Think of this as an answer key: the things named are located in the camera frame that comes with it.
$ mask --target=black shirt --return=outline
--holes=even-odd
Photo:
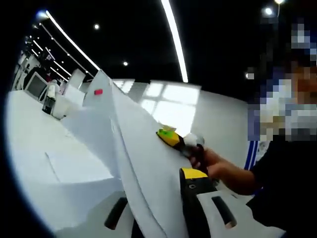
[[[248,202],[253,217],[265,226],[287,233],[307,230],[314,219],[314,180],[317,176],[316,141],[285,141],[277,136],[260,161],[251,169],[263,188]]]

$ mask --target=black slot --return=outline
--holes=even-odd
[[[128,204],[128,199],[126,197],[119,198],[119,200],[114,205],[113,209],[108,215],[108,218],[105,221],[105,227],[111,230],[115,230],[118,224],[118,221],[121,217],[121,214],[127,204]]]
[[[237,221],[234,218],[232,212],[228,208],[227,204],[222,200],[221,197],[213,197],[212,198],[213,203],[217,207],[225,226],[229,229],[232,227],[235,227],[237,225]]]

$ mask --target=hand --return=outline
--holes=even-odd
[[[197,150],[199,150],[199,148],[198,147],[194,147],[193,150],[197,151]],[[198,169],[200,167],[201,163],[198,162],[195,157],[190,157],[189,160],[190,160],[190,163],[192,164],[194,169]],[[215,165],[215,164],[217,164],[217,163],[219,163],[219,162],[221,162],[223,160],[224,159],[222,159],[212,149],[205,148],[205,150],[204,150],[204,161],[205,161],[207,167]]]

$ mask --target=workshop room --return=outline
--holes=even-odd
[[[8,237],[311,235],[316,1],[20,5],[1,89]]]

